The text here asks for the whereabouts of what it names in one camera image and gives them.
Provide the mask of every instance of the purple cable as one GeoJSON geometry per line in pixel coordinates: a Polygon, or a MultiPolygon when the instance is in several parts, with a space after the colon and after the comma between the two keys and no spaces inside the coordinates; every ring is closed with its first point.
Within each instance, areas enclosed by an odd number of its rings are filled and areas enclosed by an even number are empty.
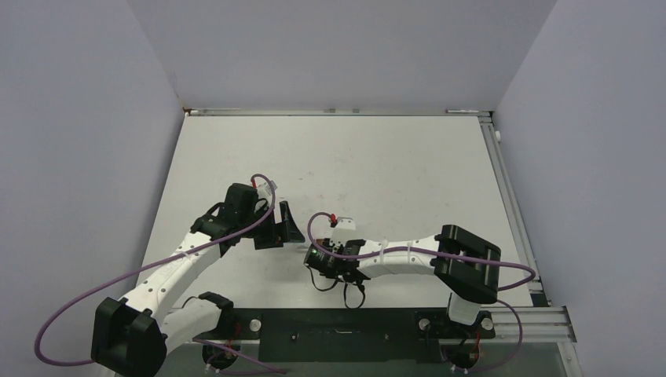
{"type": "MultiPolygon", "coordinates": [[[[486,365],[486,366],[480,367],[480,368],[467,369],[467,372],[469,372],[469,373],[487,372],[491,369],[499,368],[502,365],[505,365],[511,359],[513,359],[514,356],[516,356],[516,354],[520,350],[520,347],[522,346],[522,322],[520,321],[520,316],[518,315],[518,312],[516,311],[516,309],[514,309],[513,306],[507,304],[506,302],[504,302],[502,300],[497,300],[497,302],[499,302],[500,304],[509,308],[509,310],[514,314],[514,316],[516,316],[516,322],[518,322],[518,343],[516,344],[516,348],[514,348],[513,352],[509,353],[509,356],[505,357],[504,360],[498,361],[495,364],[486,365]]],[[[442,356],[444,357],[444,361],[448,361],[448,360],[446,360],[446,356],[444,354],[442,354],[442,356]]],[[[456,367],[456,369],[459,369],[463,372],[465,371],[465,369],[458,368],[458,367],[456,367]]]]}
{"type": "Polygon", "coordinates": [[[287,374],[287,371],[285,371],[284,369],[273,367],[272,365],[269,365],[267,363],[259,361],[259,360],[255,359],[253,357],[248,356],[248,355],[244,355],[244,354],[236,351],[235,349],[229,348],[227,346],[223,346],[222,344],[219,344],[219,343],[216,343],[216,342],[211,342],[211,341],[208,341],[208,340],[203,340],[203,339],[192,339],[192,341],[197,342],[197,343],[201,343],[201,344],[205,344],[207,346],[213,346],[215,348],[219,348],[220,350],[224,350],[224,351],[229,352],[229,353],[233,353],[234,355],[236,355],[238,357],[242,357],[243,359],[245,359],[247,361],[250,361],[250,362],[252,362],[256,365],[260,365],[260,366],[262,366],[262,367],[264,367],[264,368],[266,368],[270,371],[270,372],[269,371],[226,372],[225,374],[229,374],[229,375],[258,375],[258,374],[261,374],[261,373],[280,373],[281,375],[286,375],[287,374]]]}
{"type": "Polygon", "coordinates": [[[185,253],[179,253],[179,254],[176,254],[176,255],[172,255],[172,256],[170,256],[169,258],[164,258],[164,259],[162,259],[161,261],[157,261],[157,262],[150,263],[150,264],[148,264],[148,265],[145,265],[145,266],[141,267],[140,269],[137,269],[137,270],[135,270],[135,271],[132,271],[132,272],[126,273],[126,274],[124,274],[124,275],[118,276],[118,277],[116,277],[116,278],[113,279],[113,280],[109,280],[108,282],[106,282],[106,283],[104,283],[104,284],[102,284],[102,285],[100,285],[100,286],[98,286],[98,287],[92,288],[92,289],[90,289],[89,291],[86,291],[86,292],[80,294],[79,296],[73,298],[71,301],[69,301],[68,303],[64,304],[60,309],[56,310],[56,312],[53,313],[53,314],[51,315],[51,317],[49,317],[49,319],[46,320],[46,322],[42,325],[42,327],[39,328],[39,331],[37,332],[37,337],[35,338],[35,346],[34,346],[35,356],[36,356],[39,360],[41,360],[43,363],[50,364],[50,365],[55,365],[55,366],[57,366],[57,367],[78,367],[79,365],[86,365],[86,364],[92,364],[92,363],[94,363],[94,361],[92,361],[92,360],[80,360],[80,361],[57,361],[57,360],[54,360],[54,359],[50,359],[50,358],[48,358],[47,356],[44,355],[44,353],[42,353],[42,338],[44,337],[44,333],[45,333],[46,330],[49,328],[49,326],[50,326],[50,325],[51,325],[51,324],[52,324],[52,323],[53,323],[53,322],[54,322],[54,321],[55,321],[55,320],[56,320],[56,319],[57,319],[62,313],[64,313],[65,310],[71,308],[74,304],[76,304],[77,302],[83,300],[84,298],[86,298],[86,297],[88,297],[88,296],[90,296],[90,295],[93,295],[93,294],[95,294],[95,293],[97,293],[97,292],[99,292],[99,291],[105,289],[106,287],[110,287],[110,286],[112,286],[113,284],[118,283],[119,281],[125,280],[125,279],[127,279],[127,278],[129,278],[129,277],[132,277],[132,276],[134,276],[134,275],[137,275],[137,274],[139,274],[139,273],[142,273],[142,272],[144,272],[144,271],[147,270],[147,269],[152,269],[152,268],[157,267],[157,266],[159,266],[159,265],[164,265],[164,264],[167,264],[167,263],[169,263],[169,262],[173,262],[173,261],[175,261],[176,259],[183,258],[184,256],[189,255],[189,254],[196,253],[197,251],[201,251],[201,250],[203,250],[203,249],[205,249],[205,248],[207,248],[207,247],[211,247],[211,246],[217,245],[218,243],[223,243],[223,242],[225,242],[225,241],[227,241],[227,240],[230,240],[230,239],[232,239],[232,238],[238,237],[238,236],[244,234],[245,232],[249,232],[249,231],[251,231],[252,229],[256,228],[259,224],[262,223],[262,221],[264,221],[265,219],[267,219],[268,216],[269,216],[270,214],[273,213],[273,209],[275,209],[275,189],[274,189],[273,184],[271,183],[271,181],[270,181],[265,175],[263,175],[263,174],[255,174],[255,175],[252,176],[251,180],[254,182],[254,179],[255,179],[255,178],[261,178],[261,179],[263,179],[264,181],[268,182],[268,184],[269,184],[269,188],[270,188],[270,191],[271,191],[271,204],[270,204],[270,206],[269,206],[269,209],[268,209],[268,210],[266,211],[266,213],[263,214],[263,216],[261,216],[257,221],[255,221],[254,223],[252,223],[251,225],[249,225],[249,226],[246,227],[245,229],[241,229],[241,230],[239,230],[238,232],[232,233],[232,234],[230,234],[230,235],[228,235],[228,236],[224,236],[224,237],[222,237],[222,238],[220,238],[220,239],[218,239],[218,240],[214,240],[214,241],[211,241],[211,242],[209,242],[209,243],[205,243],[205,244],[203,244],[203,245],[199,245],[199,246],[197,246],[197,247],[195,247],[195,248],[193,248],[193,249],[190,249],[190,250],[186,251],[185,253]]]}
{"type": "MultiPolygon", "coordinates": [[[[321,251],[322,253],[324,253],[326,255],[330,255],[333,258],[349,259],[349,260],[372,258],[372,257],[376,257],[377,255],[380,254],[379,251],[373,251],[371,253],[363,254],[363,255],[344,255],[343,256],[343,255],[335,254],[335,253],[332,253],[332,252],[326,250],[326,248],[319,245],[315,241],[315,239],[312,235],[312,223],[316,218],[318,218],[320,216],[326,216],[326,217],[329,218],[331,216],[331,214],[328,214],[326,212],[317,212],[317,213],[313,214],[312,217],[310,218],[310,220],[308,221],[308,237],[309,237],[310,242],[312,243],[312,245],[314,247],[316,247],[318,251],[321,251]]],[[[406,251],[406,250],[407,250],[406,246],[389,247],[388,249],[384,249],[384,254],[393,253],[395,251],[406,251]]],[[[437,252],[437,251],[422,249],[420,247],[410,247],[409,250],[417,252],[417,253],[434,255],[436,257],[454,259],[456,261],[480,263],[482,265],[496,265],[498,267],[508,267],[508,268],[511,268],[511,269],[522,269],[523,271],[527,271],[529,273],[529,276],[526,277],[525,279],[519,280],[516,283],[512,283],[512,284],[506,285],[504,287],[499,287],[497,289],[498,291],[506,291],[506,290],[509,290],[509,289],[512,289],[512,288],[519,287],[519,286],[521,286],[525,283],[528,283],[529,281],[532,281],[532,279],[534,279],[536,277],[536,272],[533,269],[529,268],[527,265],[521,265],[519,263],[487,261],[485,259],[472,258],[472,257],[463,256],[463,255],[440,253],[440,252],[437,252]]]]}

